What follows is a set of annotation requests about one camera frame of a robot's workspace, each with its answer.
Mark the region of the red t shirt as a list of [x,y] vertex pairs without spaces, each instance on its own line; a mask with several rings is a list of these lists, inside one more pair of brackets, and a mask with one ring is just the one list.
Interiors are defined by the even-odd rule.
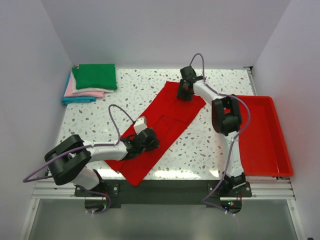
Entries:
[[160,160],[168,148],[187,129],[206,102],[200,96],[192,100],[177,98],[179,83],[167,81],[155,99],[141,114],[146,117],[159,140],[159,147],[145,151],[140,156],[129,160],[106,160],[116,172],[120,172],[133,186],[138,186],[149,171]]

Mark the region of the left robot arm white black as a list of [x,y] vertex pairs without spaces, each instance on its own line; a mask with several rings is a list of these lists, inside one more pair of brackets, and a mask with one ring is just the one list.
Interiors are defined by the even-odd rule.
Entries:
[[126,161],[159,147],[159,140],[152,128],[121,138],[119,143],[89,143],[74,134],[49,151],[45,157],[51,176],[57,186],[67,183],[84,187],[92,196],[104,190],[101,177],[87,169],[90,162],[105,160]]

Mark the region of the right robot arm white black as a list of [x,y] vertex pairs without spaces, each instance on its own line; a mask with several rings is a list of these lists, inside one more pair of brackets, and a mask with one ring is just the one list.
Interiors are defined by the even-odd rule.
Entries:
[[241,186],[246,183],[246,176],[241,163],[239,134],[241,132],[242,115],[239,103],[234,94],[216,92],[210,87],[202,75],[198,76],[192,66],[180,69],[181,80],[177,98],[190,101],[194,95],[200,96],[211,106],[211,123],[214,131],[226,149],[226,170],[223,172],[223,192],[230,197],[235,196]]

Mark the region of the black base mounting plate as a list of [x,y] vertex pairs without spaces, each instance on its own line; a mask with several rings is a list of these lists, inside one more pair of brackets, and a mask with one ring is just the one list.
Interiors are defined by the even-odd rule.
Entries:
[[242,208],[242,199],[252,197],[249,182],[231,189],[218,180],[143,180],[133,186],[126,180],[106,179],[93,190],[76,185],[74,195],[84,198],[88,211],[101,213],[122,205],[200,205],[219,206],[232,213]]

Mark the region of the green folded t shirt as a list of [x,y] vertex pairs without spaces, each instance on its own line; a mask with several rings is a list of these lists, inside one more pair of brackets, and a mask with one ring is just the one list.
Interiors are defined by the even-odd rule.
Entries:
[[114,64],[79,64],[71,69],[75,87],[117,90],[116,66]]

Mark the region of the teal folded t shirt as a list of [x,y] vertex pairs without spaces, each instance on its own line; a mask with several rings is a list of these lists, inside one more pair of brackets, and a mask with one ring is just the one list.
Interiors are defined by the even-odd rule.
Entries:
[[97,98],[94,96],[72,96],[72,97],[65,96],[65,93],[67,92],[67,87],[70,83],[70,76],[71,74],[69,73],[65,83],[64,93],[61,99],[61,103],[63,105],[68,105],[72,103],[91,103],[97,100]]

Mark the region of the pink folded t shirt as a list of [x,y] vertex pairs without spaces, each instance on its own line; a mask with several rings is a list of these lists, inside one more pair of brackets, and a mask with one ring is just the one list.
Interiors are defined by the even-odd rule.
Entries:
[[73,76],[69,75],[66,83],[66,89],[64,92],[64,97],[95,97],[102,98],[104,96],[104,92],[102,91],[86,91],[86,92],[78,92],[73,93],[73,87],[75,86],[75,79]]

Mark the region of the red plastic bin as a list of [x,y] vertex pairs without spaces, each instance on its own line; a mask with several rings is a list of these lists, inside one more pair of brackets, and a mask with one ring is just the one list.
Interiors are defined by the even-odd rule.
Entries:
[[293,168],[273,99],[238,96],[250,110],[250,123],[239,136],[242,167],[247,176],[291,177]]

